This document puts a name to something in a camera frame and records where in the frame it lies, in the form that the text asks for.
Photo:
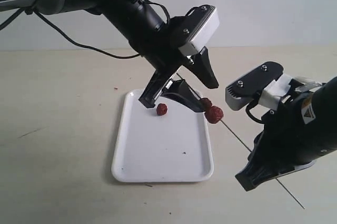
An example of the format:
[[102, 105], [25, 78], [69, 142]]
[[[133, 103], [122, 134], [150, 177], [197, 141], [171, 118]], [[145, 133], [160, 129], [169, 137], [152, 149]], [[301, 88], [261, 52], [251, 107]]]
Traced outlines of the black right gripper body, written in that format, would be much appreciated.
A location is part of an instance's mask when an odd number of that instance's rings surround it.
[[306, 94], [265, 126], [252, 157], [270, 165], [304, 165], [336, 151], [336, 96]]

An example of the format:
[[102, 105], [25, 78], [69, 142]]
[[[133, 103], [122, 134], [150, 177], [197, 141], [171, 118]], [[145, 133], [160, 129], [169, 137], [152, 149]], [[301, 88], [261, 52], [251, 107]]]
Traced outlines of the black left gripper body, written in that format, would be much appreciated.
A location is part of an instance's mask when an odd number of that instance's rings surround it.
[[100, 12], [158, 72], [173, 71], [182, 65], [197, 75], [197, 53], [193, 53], [191, 62], [178, 46], [192, 33], [200, 11], [194, 7], [184, 16], [171, 18], [166, 7], [160, 5], [167, 19], [163, 21], [153, 9], [154, 4], [151, 0], [100, 0]]

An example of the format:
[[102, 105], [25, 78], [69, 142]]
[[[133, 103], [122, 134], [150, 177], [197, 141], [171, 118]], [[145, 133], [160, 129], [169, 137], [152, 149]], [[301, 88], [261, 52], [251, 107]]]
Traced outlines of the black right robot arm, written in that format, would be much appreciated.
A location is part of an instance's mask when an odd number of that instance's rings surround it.
[[336, 78], [263, 115], [248, 163], [235, 177], [245, 191], [311, 167], [336, 151]]

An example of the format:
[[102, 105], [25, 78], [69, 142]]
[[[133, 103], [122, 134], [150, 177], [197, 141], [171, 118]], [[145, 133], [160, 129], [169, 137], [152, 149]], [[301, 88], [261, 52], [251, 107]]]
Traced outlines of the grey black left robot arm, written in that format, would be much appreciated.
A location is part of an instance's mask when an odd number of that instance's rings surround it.
[[163, 96], [196, 113], [204, 112], [204, 105], [186, 81], [173, 80], [181, 66], [200, 75], [202, 49], [182, 52], [183, 41], [179, 38], [180, 33], [192, 33], [184, 23], [194, 18], [198, 8], [191, 8], [184, 16], [168, 16], [163, 20], [154, 5], [151, 0], [1, 0], [1, 11], [14, 11], [1, 28], [21, 13], [36, 14], [42, 20], [49, 15], [80, 10], [103, 15], [127, 39], [137, 56], [144, 57], [155, 68], [139, 99], [145, 107], [153, 108], [157, 98]]

